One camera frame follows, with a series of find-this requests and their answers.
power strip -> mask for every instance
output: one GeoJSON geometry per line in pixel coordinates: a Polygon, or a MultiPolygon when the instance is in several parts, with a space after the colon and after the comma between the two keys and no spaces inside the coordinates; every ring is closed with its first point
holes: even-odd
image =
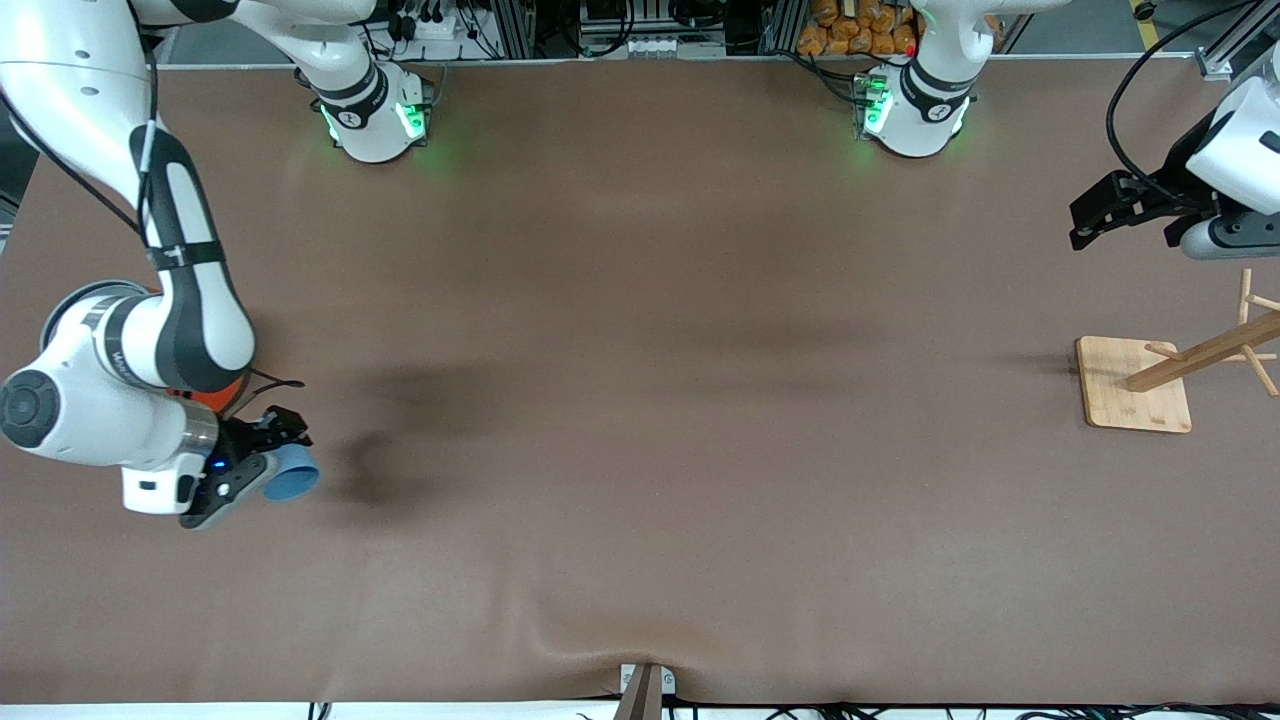
{"type": "Polygon", "coordinates": [[[453,40],[453,33],[458,28],[457,15],[444,15],[444,20],[438,23],[417,23],[416,40],[453,40]]]}

snack package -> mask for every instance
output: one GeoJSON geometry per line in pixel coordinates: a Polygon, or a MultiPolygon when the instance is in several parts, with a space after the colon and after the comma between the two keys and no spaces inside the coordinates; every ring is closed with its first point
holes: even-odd
{"type": "Polygon", "coordinates": [[[893,28],[893,53],[899,55],[915,55],[915,31],[909,24],[893,28]]]}
{"type": "Polygon", "coordinates": [[[858,27],[858,20],[854,18],[841,18],[831,26],[831,38],[835,41],[850,41],[858,37],[861,28],[858,27]]]}
{"type": "Polygon", "coordinates": [[[822,55],[827,49],[827,28],[809,26],[800,31],[800,40],[796,41],[796,53],[805,56],[822,55]]]}
{"type": "Polygon", "coordinates": [[[870,53],[872,51],[872,31],[863,28],[856,37],[849,41],[850,53],[870,53]]]}
{"type": "Polygon", "coordinates": [[[893,29],[893,20],[897,19],[897,10],[881,5],[879,15],[872,20],[872,32],[888,32],[893,29]]]}
{"type": "Polygon", "coordinates": [[[831,23],[840,19],[840,5],[836,0],[813,0],[809,8],[813,10],[813,19],[822,27],[831,27],[831,23]]]}
{"type": "Polygon", "coordinates": [[[869,28],[879,15],[879,0],[858,0],[858,24],[864,28],[869,28]]]}
{"type": "Polygon", "coordinates": [[[872,55],[892,55],[893,36],[887,32],[872,33],[872,55]]]}
{"type": "Polygon", "coordinates": [[[1005,24],[996,18],[996,15],[987,15],[987,26],[991,27],[991,32],[996,35],[996,47],[1005,44],[1005,24]]]}

brown tablecloth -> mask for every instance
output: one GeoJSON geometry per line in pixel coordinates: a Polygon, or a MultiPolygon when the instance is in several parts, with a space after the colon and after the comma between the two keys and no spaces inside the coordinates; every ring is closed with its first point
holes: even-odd
{"type": "MultiPolygon", "coordinates": [[[[4,445],[0,700],[1280,700],[1280,409],[1222,366],[1192,434],[1097,430],[1070,370],[1235,316],[1156,224],[1069,249],[1126,67],[992,63],[919,161],[788,64],[462,69],[379,167],[284,72],[164,73],[324,484],[189,533],[4,445]]],[[[1153,63],[1121,133],[1155,167],[1221,90],[1153,63]]],[[[41,164],[4,372],[108,277],[151,278],[41,164]]]]}

black cable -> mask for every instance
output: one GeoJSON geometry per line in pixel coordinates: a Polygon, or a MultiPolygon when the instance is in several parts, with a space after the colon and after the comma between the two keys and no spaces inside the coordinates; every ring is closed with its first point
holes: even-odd
{"type": "Polygon", "coordinates": [[[369,23],[360,23],[360,27],[365,28],[365,38],[369,40],[369,51],[374,55],[374,58],[378,58],[378,54],[381,53],[385,55],[387,60],[390,60],[393,58],[392,51],[388,50],[385,45],[374,42],[374,33],[369,32],[369,23]]]}
{"type": "Polygon", "coordinates": [[[1018,41],[1023,38],[1023,35],[1027,33],[1027,28],[1032,24],[1032,20],[1034,19],[1036,19],[1036,13],[1027,15],[1027,22],[1023,23],[1023,27],[1018,28],[1018,35],[1015,35],[1012,40],[1006,40],[1005,46],[1000,49],[1001,55],[1007,55],[1014,51],[1014,46],[1018,45],[1018,41]]]}
{"type": "Polygon", "coordinates": [[[329,714],[333,712],[332,702],[308,702],[307,703],[307,720],[329,720],[329,714]]]}
{"type": "Polygon", "coordinates": [[[559,29],[561,37],[570,46],[576,55],[581,58],[598,58],[602,55],[608,55],[623,45],[631,38],[631,33],[636,27],[636,13],[635,8],[631,5],[632,0],[618,0],[622,3],[622,14],[618,17],[618,36],[609,44],[604,50],[591,50],[589,47],[582,47],[577,40],[573,40],[568,33],[568,28],[564,26],[566,8],[570,5],[570,0],[562,0],[559,6],[559,13],[557,13],[556,27],[559,29]]]}
{"type": "Polygon", "coordinates": [[[502,53],[499,53],[498,49],[494,47],[493,42],[489,41],[489,36],[485,33],[484,26],[480,23],[480,17],[476,13],[475,5],[471,4],[471,0],[458,0],[458,17],[462,18],[462,24],[467,26],[468,31],[474,31],[476,33],[476,37],[474,37],[472,40],[476,41],[476,45],[480,46],[480,50],[485,55],[488,55],[490,60],[500,60],[502,53]],[[463,8],[466,8],[466,10],[471,13],[470,23],[467,23],[466,17],[462,13],[463,8]]]}
{"type": "Polygon", "coordinates": [[[1152,56],[1155,56],[1156,53],[1158,53],[1160,50],[1162,50],[1166,45],[1169,45],[1174,40],[1178,40],[1183,35],[1187,35],[1187,32],[1189,32],[1190,29],[1193,29],[1193,28],[1196,28],[1198,26],[1202,26],[1202,24],[1207,23],[1208,20],[1212,20],[1213,18],[1217,18],[1220,15],[1225,15],[1228,13],[1239,10],[1239,9],[1245,8],[1248,5],[1257,5],[1262,0],[1245,0],[1244,3],[1236,3],[1236,4],[1230,5],[1228,8],[1221,8],[1219,10],[1211,10],[1208,13],[1204,13],[1203,15],[1199,15],[1198,18],[1194,18],[1194,19],[1192,19],[1192,20],[1181,24],[1181,26],[1178,26],[1174,31],[1171,31],[1165,37],[1160,38],[1158,42],[1156,42],[1146,53],[1143,53],[1140,58],[1138,58],[1138,60],[1133,64],[1132,68],[1129,68],[1129,72],[1126,72],[1125,76],[1124,76],[1124,78],[1120,81],[1120,85],[1116,87],[1115,95],[1111,96],[1111,102],[1107,105],[1107,119],[1106,119],[1107,142],[1111,143],[1111,151],[1115,152],[1116,158],[1120,160],[1120,164],[1124,165],[1126,170],[1129,170],[1130,173],[1133,173],[1133,176],[1135,178],[1138,178],[1139,181],[1142,181],[1143,184],[1146,184],[1151,190],[1155,190],[1156,192],[1164,195],[1166,199],[1171,200],[1172,202],[1176,202],[1178,205],[1180,205],[1183,208],[1188,208],[1188,209],[1193,209],[1193,210],[1210,210],[1211,209],[1211,208],[1206,208],[1206,206],[1201,205],[1199,202],[1196,202],[1194,200],[1192,200],[1190,197],[1187,197],[1185,195],[1174,192],[1174,191],[1166,188],[1165,186],[1160,184],[1158,182],[1156,182],[1155,178],[1152,178],[1146,172],[1143,172],[1143,169],[1139,168],[1138,164],[1134,163],[1132,158],[1129,158],[1129,154],[1125,152],[1124,147],[1120,146],[1120,138],[1116,136],[1116,127],[1115,127],[1116,106],[1120,105],[1120,99],[1124,97],[1125,91],[1129,90],[1129,85],[1133,82],[1134,76],[1138,74],[1138,70],[1140,70],[1142,67],[1146,65],[1147,61],[1151,60],[1152,56]]]}
{"type": "Polygon", "coordinates": [[[797,55],[797,54],[795,54],[795,53],[792,53],[790,50],[771,50],[767,54],[768,55],[782,55],[785,58],[790,58],[795,64],[800,65],[805,70],[808,70],[808,72],[813,73],[814,76],[817,76],[818,79],[822,81],[823,87],[826,87],[828,92],[831,92],[836,97],[844,100],[845,102],[849,102],[850,105],[865,106],[865,105],[869,104],[865,100],[859,100],[859,99],[854,97],[852,95],[849,95],[847,92],[845,92],[844,90],[841,90],[838,86],[833,85],[833,81],[854,82],[854,76],[851,76],[851,74],[844,74],[844,73],[837,73],[837,72],[832,72],[832,70],[827,70],[827,69],[819,68],[818,67],[818,61],[814,60],[813,58],[809,58],[806,60],[804,56],[797,55]]]}
{"type": "Polygon", "coordinates": [[[14,110],[13,104],[9,102],[9,99],[3,92],[0,92],[0,102],[4,102],[5,110],[8,110],[9,118],[13,120],[13,124],[22,132],[24,137],[27,137],[31,141],[32,145],[36,146],[36,150],[38,150],[41,155],[49,158],[49,160],[54,165],[58,165],[58,169],[67,173],[69,178],[76,181],[76,184],[84,188],[84,191],[92,195],[95,200],[101,202],[104,208],[110,210],[113,215],[119,218],[122,223],[129,225],[131,231],[133,231],[134,233],[138,232],[138,224],[133,220],[133,218],[131,218],[124,210],[122,210],[119,205],[111,202],[105,195],[102,195],[102,192],[99,188],[90,184],[90,182],[84,179],[84,176],[82,176],[74,168],[68,165],[65,160],[59,158],[56,152],[54,152],[52,150],[49,149],[47,145],[45,145],[45,141],[41,140],[40,136],[36,135],[33,129],[31,129],[31,126],[28,126],[27,122],[22,119],[22,115],[18,114],[18,110],[14,110]]]}
{"type": "MultiPolygon", "coordinates": [[[[227,407],[224,407],[219,413],[221,416],[224,416],[224,418],[234,418],[241,410],[248,407],[251,402],[253,402],[255,400],[257,400],[259,397],[261,397],[264,393],[270,392],[270,391],[273,391],[273,389],[275,389],[278,387],[292,387],[292,388],[307,387],[307,383],[305,383],[302,380],[284,380],[284,379],[280,379],[280,378],[278,378],[275,375],[264,373],[262,370],[259,370],[257,368],[250,368],[248,372],[250,372],[250,374],[257,375],[257,377],[262,378],[264,380],[270,380],[270,382],[268,382],[265,386],[262,386],[260,388],[256,388],[256,389],[251,391],[248,395],[246,395],[243,397],[238,397],[234,402],[232,402],[230,405],[228,405],[227,407]]],[[[321,715],[320,715],[320,717],[314,717],[311,720],[325,720],[325,717],[328,717],[328,712],[325,711],[325,708],[329,707],[329,710],[332,710],[332,705],[333,703],[324,703],[324,702],[319,703],[320,710],[321,710],[321,715]]]]}

white robot link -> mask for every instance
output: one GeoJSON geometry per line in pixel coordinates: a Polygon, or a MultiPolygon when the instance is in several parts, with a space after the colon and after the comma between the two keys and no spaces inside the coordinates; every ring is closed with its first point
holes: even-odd
{"type": "Polygon", "coordinates": [[[246,423],[166,393],[241,382],[255,340],[192,159],[156,113],[140,32],[228,17],[253,29],[297,63],[346,152],[378,163],[421,140],[411,120],[425,108],[422,81],[375,63],[346,24],[372,3],[0,1],[0,91],[14,126],[133,206],[136,220],[116,213],[141,228],[161,288],[108,281],[67,297],[40,356],[0,388],[9,441],[54,460],[119,465],[125,507],[180,515],[188,528],[279,470],[273,451],[310,445],[288,410],[246,423]]]}
{"type": "Polygon", "coordinates": [[[905,65],[872,70],[876,88],[863,132],[888,150],[924,158],[942,150],[964,122],[969,95],[995,47],[987,15],[1038,13],[1070,0],[911,0],[924,35],[905,65]]]}

